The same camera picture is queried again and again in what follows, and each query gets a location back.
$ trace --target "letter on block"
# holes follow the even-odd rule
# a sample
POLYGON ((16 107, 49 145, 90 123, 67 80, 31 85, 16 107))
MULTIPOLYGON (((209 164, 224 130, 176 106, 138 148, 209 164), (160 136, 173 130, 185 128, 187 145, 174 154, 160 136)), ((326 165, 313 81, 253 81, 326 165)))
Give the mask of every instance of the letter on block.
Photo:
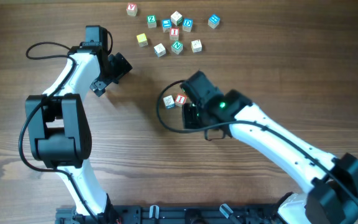
POLYGON ((171 46, 171 50, 175 54, 180 54, 180 52, 183 50, 183 43, 181 43, 179 41, 175 41, 171 46))
POLYGON ((149 28, 157 27, 157 20, 155 19, 155 15, 147 16, 147 26, 149 28))
POLYGON ((144 46, 149 44, 149 43, 147 43, 146 34, 139 34, 136 37, 137 37, 137 41, 139 43, 139 46, 144 47, 144 46))
POLYGON ((183 31, 190 32, 192 27, 193 27, 193 20, 186 18, 186 19, 183 21, 183 31))
POLYGON ((179 29, 178 28, 171 28, 171 31, 169 33, 169 39, 179 40, 179 29))
POLYGON ((164 97, 162 100, 164 101, 166 109, 175 107, 175 102, 173 101, 173 97, 171 95, 164 97))
POLYGON ((154 52, 157 55, 157 57, 161 57, 167 53, 165 50, 165 47, 162 44, 158 44, 154 47, 154 52))
POLYGON ((178 94, 177 98, 175 99, 175 105, 182 107, 186 103, 186 99, 186 96, 178 94))
POLYGON ((161 21, 161 24, 162 24, 162 32, 169 32, 169 30, 172 28, 170 19, 163 19, 161 21))
POLYGON ((128 3, 127 5, 127 13, 130 16, 136 16, 137 14, 137 5, 134 3, 128 3))
POLYGON ((221 20, 221 18, 219 18, 217 15, 213 14, 209 19, 208 19, 208 25, 210 27, 212 27, 213 29, 215 29, 218 25, 219 25, 219 21, 221 20))
POLYGON ((200 52, 203 49, 203 46, 201 45, 201 41, 200 40, 191 41, 191 49, 193 50, 193 53, 200 52))
POLYGON ((174 12, 171 15, 171 21, 176 26, 179 26, 179 24, 182 22, 182 20, 183 20, 183 16, 181 16, 181 14, 178 11, 174 12))

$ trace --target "wooden block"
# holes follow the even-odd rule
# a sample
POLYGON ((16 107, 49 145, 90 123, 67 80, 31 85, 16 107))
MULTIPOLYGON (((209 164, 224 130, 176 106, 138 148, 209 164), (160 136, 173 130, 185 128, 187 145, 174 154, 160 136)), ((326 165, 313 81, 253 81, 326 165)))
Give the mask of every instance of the wooden block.
POLYGON ((201 41, 200 40, 191 41, 191 49, 193 50, 193 53, 200 52, 203 49, 203 46, 201 45, 201 41))
POLYGON ((219 18, 217 15, 213 14, 209 19, 208 19, 208 25, 210 27, 212 27, 213 29, 215 29, 220 22, 221 18, 219 18))
POLYGON ((162 32, 169 32, 172 28, 171 20, 170 19, 163 19, 161 21, 162 32))
POLYGON ((164 101, 166 109, 175 107, 175 102, 173 101, 172 96, 166 96, 162 100, 164 101))
POLYGON ((147 26, 149 28, 156 28, 157 27, 157 20, 155 15, 147 16, 147 26))
POLYGON ((146 34, 139 34, 136 37, 137 37, 137 42, 139 43, 139 46, 144 47, 144 46, 147 46, 149 44, 147 42, 146 34))
POLYGON ((179 29, 171 28, 169 32, 169 39, 171 40, 179 40, 179 29))
POLYGON ((186 103, 187 96, 178 94, 175 99, 175 105, 182 107, 186 103))
POLYGON ((192 19, 185 19, 183 21, 183 31, 191 32, 191 28, 193 27, 193 20, 192 19))
POLYGON ((175 41, 171 46, 171 50, 175 54, 180 54, 180 52, 183 50, 183 43, 181 43, 179 41, 175 41))
POLYGON ((165 47, 162 44, 158 44, 154 47, 154 52, 157 55, 157 57, 161 57, 167 53, 165 50, 165 47))
POLYGON ((137 5, 134 3, 128 3, 127 5, 127 14, 130 16, 136 16, 137 14, 137 5))
POLYGON ((179 26, 179 24, 182 22, 182 20, 183 20, 183 16, 181 16, 181 14, 178 11, 174 12, 171 15, 171 21, 176 26, 179 26))

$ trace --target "table top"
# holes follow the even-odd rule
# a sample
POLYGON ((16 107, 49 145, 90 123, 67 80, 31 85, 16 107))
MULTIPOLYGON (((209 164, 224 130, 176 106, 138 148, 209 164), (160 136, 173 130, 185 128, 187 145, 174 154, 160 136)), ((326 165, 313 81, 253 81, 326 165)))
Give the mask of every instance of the table top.
MULTIPOLYGON (((358 1, 139 1, 136 17, 127 15, 126 4, 0 5, 0 223, 51 223, 56 208, 74 205, 56 174, 23 165, 17 139, 25 99, 41 94, 65 66, 62 59, 28 60, 26 49, 41 41, 78 45, 86 25, 110 30, 112 52, 134 67, 102 97, 90 92, 84 102, 90 160, 115 205, 244 205, 300 191, 284 171, 235 139, 208 142, 203 133, 170 133, 159 124, 160 91, 197 70, 223 92, 245 94, 312 145, 358 158, 358 1), (180 29, 180 55, 160 24, 175 11, 193 20, 191 32, 180 29), (208 26, 212 14, 221 18, 216 29, 208 26), (156 15, 157 28, 147 27, 147 15, 156 15), (137 43, 142 33, 146 47, 137 43), (203 49, 194 54, 190 43, 198 39, 203 49), (167 49, 160 58, 153 50, 159 43, 167 49)), ((40 47, 32 54, 64 53, 40 47)), ((176 93, 179 87, 169 92, 176 93)), ((179 108, 161 113, 181 127, 179 108)), ((32 158, 27 135, 24 142, 32 158)))

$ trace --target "wooden table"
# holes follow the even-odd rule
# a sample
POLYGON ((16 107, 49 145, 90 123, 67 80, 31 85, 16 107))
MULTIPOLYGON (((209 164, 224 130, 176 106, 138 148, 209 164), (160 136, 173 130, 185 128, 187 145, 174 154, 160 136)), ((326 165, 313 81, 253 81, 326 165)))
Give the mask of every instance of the wooden table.
MULTIPOLYGON (((170 133, 158 123, 160 91, 199 69, 222 91, 239 90, 316 147, 358 157, 358 1, 139 1, 137 17, 127 16, 126 4, 0 5, 0 223, 52 223, 56 208, 74 204, 57 175, 23 165, 17 139, 25 99, 48 88, 65 64, 28 60, 26 49, 41 41, 78 45, 85 25, 110 30, 113 53, 134 67, 102 97, 89 93, 85 100, 90 159, 115 205, 243 205, 300 191, 275 164, 235 139, 208 142, 202 133, 170 133), (146 24, 149 14, 161 20, 174 11, 194 21, 192 32, 180 31, 181 55, 170 50, 160 25, 146 24), (211 14, 221 17, 217 29, 207 25, 211 14), (138 46, 141 33, 148 47, 138 46), (196 39, 203 43, 198 54, 190 47, 196 39), (153 50, 159 43, 167 48, 161 58, 153 50)), ((62 53, 40 47, 33 55, 62 53)), ((162 114, 181 126, 180 109, 162 114)), ((32 158, 27 135, 24 142, 32 158)))

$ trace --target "black cable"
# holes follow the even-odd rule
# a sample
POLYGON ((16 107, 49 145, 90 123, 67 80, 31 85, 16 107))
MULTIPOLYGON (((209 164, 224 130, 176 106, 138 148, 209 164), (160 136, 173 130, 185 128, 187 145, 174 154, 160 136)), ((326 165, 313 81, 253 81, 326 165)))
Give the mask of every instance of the black cable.
POLYGON ((107 30, 107 33, 109 34, 110 40, 111 40, 110 49, 109 49, 108 54, 107 54, 107 55, 110 55, 111 51, 112 51, 112 35, 111 35, 110 31, 108 31, 108 30, 107 30))
POLYGON ((57 45, 60 47, 64 47, 68 50, 70 50, 69 47, 63 45, 63 44, 58 44, 58 43, 54 43, 54 42, 40 42, 37 44, 34 44, 32 46, 30 46, 27 51, 25 52, 25 56, 28 59, 31 60, 42 60, 42 59, 49 59, 49 58, 68 58, 73 62, 73 65, 71 66, 70 71, 67 73, 67 75, 65 76, 65 78, 62 80, 62 82, 56 87, 56 89, 49 94, 46 98, 44 98, 32 111, 31 113, 28 115, 27 119, 25 120, 22 130, 20 131, 20 135, 19 135, 19 155, 20 158, 22 159, 23 163, 29 167, 32 170, 38 171, 38 172, 58 172, 61 174, 64 174, 67 176, 67 179, 71 182, 71 184, 73 185, 74 191, 77 194, 78 198, 80 199, 81 203, 84 205, 86 211, 89 213, 89 215, 95 220, 96 223, 99 223, 99 220, 95 217, 95 215, 92 213, 91 209, 89 208, 89 206, 86 204, 86 201, 84 200, 84 198, 82 197, 80 191, 78 190, 77 185, 74 182, 73 177, 71 176, 71 174, 69 174, 68 172, 65 172, 63 170, 59 170, 59 169, 42 169, 42 168, 38 168, 35 167, 33 165, 30 164, 30 162, 28 162, 28 160, 25 158, 24 156, 24 151, 23 151, 23 138, 24 138, 24 133, 25 130, 27 129, 31 119, 34 117, 34 115, 36 114, 36 112, 46 103, 48 102, 57 92, 59 92, 63 85, 67 82, 67 80, 71 77, 72 73, 75 71, 75 67, 76 67, 76 61, 68 56, 68 55, 49 55, 49 56, 43 56, 43 57, 31 57, 29 55, 29 52, 36 46, 39 45, 43 45, 43 44, 51 44, 51 45, 57 45))
POLYGON ((269 127, 263 125, 263 124, 259 124, 256 121, 228 121, 228 122, 222 122, 222 123, 218 123, 218 124, 214 124, 211 126, 206 126, 203 128, 197 128, 197 129, 175 129, 175 128, 171 128, 168 125, 166 125, 160 116, 160 102, 162 100, 162 96, 163 94, 172 86, 182 83, 184 82, 184 80, 179 80, 176 82, 171 83, 169 86, 167 86, 165 89, 163 89, 160 93, 160 95, 158 96, 157 99, 157 118, 158 121, 162 124, 162 126, 170 131, 176 132, 176 133, 181 133, 181 134, 188 134, 188 133, 196 133, 196 132, 200 132, 200 131, 205 131, 205 130, 209 130, 209 129, 216 129, 218 127, 221 126, 225 126, 225 125, 229 125, 229 124, 248 124, 248 125, 253 125, 256 126, 258 128, 261 128, 263 131, 268 131, 270 133, 272 133, 273 135, 275 135, 276 137, 280 138, 281 140, 285 141, 287 144, 289 144, 290 146, 294 147, 296 150, 298 150, 300 153, 302 153, 307 159, 309 159, 312 163, 314 163, 316 166, 318 166, 322 171, 324 171, 333 181, 337 182, 337 184, 343 189, 343 191, 345 191, 346 194, 348 194, 348 196, 354 201, 354 203, 357 205, 358 207, 358 199, 353 195, 353 193, 340 181, 338 180, 334 174, 329 171, 327 168, 325 168, 325 166, 323 166, 317 159, 313 158, 311 155, 309 155, 307 152, 305 152, 301 147, 297 146, 294 142, 292 142, 291 140, 287 139, 285 136, 281 135, 280 133, 270 129, 269 127))

